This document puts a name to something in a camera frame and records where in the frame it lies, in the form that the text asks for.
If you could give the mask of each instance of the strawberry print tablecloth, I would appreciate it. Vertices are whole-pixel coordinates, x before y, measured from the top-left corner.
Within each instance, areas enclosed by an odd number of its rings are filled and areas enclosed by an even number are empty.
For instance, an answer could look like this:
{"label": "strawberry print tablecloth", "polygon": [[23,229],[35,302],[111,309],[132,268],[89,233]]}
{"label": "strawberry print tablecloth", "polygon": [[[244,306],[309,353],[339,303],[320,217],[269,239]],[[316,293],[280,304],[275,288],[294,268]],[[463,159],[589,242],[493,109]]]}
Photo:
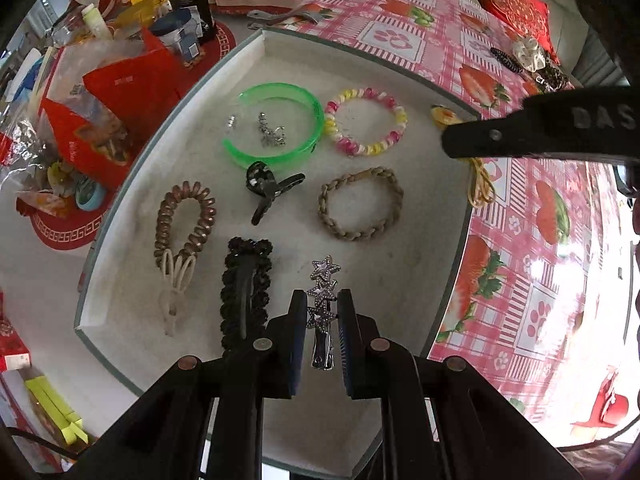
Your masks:
{"label": "strawberry print tablecloth", "polygon": [[[469,0],[306,0],[325,20],[282,25],[355,47],[502,117],[537,93],[490,53],[515,33]],[[454,293],[430,357],[464,356],[532,422],[545,418],[572,338],[594,319],[620,213],[610,166],[487,159],[494,203],[475,210]],[[595,396],[597,386],[589,396]]]}

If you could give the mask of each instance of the checkered pattern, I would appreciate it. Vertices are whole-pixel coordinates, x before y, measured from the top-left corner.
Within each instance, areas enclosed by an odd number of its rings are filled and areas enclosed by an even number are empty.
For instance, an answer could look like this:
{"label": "checkered pattern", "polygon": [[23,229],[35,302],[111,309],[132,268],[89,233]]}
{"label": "checkered pattern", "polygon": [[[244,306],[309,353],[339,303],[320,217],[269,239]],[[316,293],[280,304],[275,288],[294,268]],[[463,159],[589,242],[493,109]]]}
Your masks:
{"label": "checkered pattern", "polygon": [[[527,96],[520,76],[487,54],[491,46],[510,50],[507,25],[469,0],[306,4],[323,12],[329,9],[331,17],[317,25],[293,18],[282,26],[388,59],[475,106],[485,119],[503,117]],[[428,27],[415,22],[410,12],[414,7],[431,15]],[[502,84],[510,101],[480,107],[460,79],[463,64]],[[485,167],[494,181],[496,200],[474,212],[470,234],[500,254],[505,265],[499,271],[502,286],[491,299],[474,296],[472,319],[465,321],[462,332],[436,343],[430,358],[464,357],[507,399],[523,402],[527,418],[537,422],[555,402],[575,316],[593,288],[587,287],[588,281],[598,279],[597,271],[609,255],[606,231],[613,234],[620,228],[615,184],[610,166],[601,164],[487,159]],[[542,205],[535,187],[538,180],[567,204],[571,231],[565,246],[547,243],[536,225]]]}

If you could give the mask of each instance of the beige braided bracelet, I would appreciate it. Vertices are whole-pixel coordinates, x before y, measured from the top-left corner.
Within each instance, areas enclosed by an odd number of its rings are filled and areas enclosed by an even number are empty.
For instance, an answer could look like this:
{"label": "beige braided bracelet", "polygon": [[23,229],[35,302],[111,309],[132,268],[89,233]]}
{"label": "beige braided bracelet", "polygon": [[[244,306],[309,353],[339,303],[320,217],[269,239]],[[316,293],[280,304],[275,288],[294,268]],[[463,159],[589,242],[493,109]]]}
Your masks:
{"label": "beige braided bracelet", "polygon": [[[360,229],[359,231],[350,232],[345,231],[338,225],[333,218],[329,216],[329,192],[338,189],[339,187],[344,186],[345,184],[352,184],[353,182],[357,182],[362,180],[363,178],[369,178],[372,176],[379,176],[385,178],[391,191],[394,194],[393,204],[391,207],[391,215],[387,218],[381,220],[377,224],[367,227],[366,229]],[[402,197],[404,196],[404,191],[398,184],[398,179],[396,178],[396,174],[393,170],[389,168],[369,168],[368,170],[361,171],[360,173],[354,174],[345,174],[340,178],[336,178],[332,180],[328,184],[324,184],[322,186],[322,193],[318,197],[318,215],[324,225],[327,226],[329,231],[331,231],[335,237],[343,238],[349,242],[357,242],[360,240],[369,240],[374,235],[382,234],[385,229],[391,227],[395,224],[400,218],[400,211],[402,209]]]}

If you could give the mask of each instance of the screw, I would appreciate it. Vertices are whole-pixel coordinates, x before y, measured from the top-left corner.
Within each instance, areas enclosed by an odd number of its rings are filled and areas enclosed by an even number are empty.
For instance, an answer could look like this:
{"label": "screw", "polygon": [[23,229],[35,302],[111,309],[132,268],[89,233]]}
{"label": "screw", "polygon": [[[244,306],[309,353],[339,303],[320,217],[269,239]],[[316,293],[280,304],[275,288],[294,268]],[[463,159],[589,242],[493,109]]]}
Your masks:
{"label": "screw", "polygon": [[260,352],[264,352],[273,346],[273,341],[267,337],[261,337],[254,341],[254,348]]}
{"label": "screw", "polygon": [[462,357],[454,355],[447,359],[447,368],[452,372],[461,372],[466,368],[466,361]]}
{"label": "screw", "polygon": [[192,355],[185,355],[178,359],[178,368],[180,370],[193,370],[198,364],[198,359]]}
{"label": "screw", "polygon": [[386,350],[389,350],[390,346],[391,345],[389,344],[389,341],[387,341],[383,337],[379,337],[371,341],[371,349],[375,350],[376,352],[384,352]]}

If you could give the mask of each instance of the red cushion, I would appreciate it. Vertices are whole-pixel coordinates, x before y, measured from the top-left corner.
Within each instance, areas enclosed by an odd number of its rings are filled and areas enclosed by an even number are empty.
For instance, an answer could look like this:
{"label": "red cushion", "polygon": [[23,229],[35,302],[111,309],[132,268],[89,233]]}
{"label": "red cushion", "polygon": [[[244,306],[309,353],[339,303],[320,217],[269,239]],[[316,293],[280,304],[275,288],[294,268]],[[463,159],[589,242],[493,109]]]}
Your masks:
{"label": "red cushion", "polygon": [[559,63],[549,36],[549,8],[540,0],[480,0],[482,6],[522,36],[533,36]]}

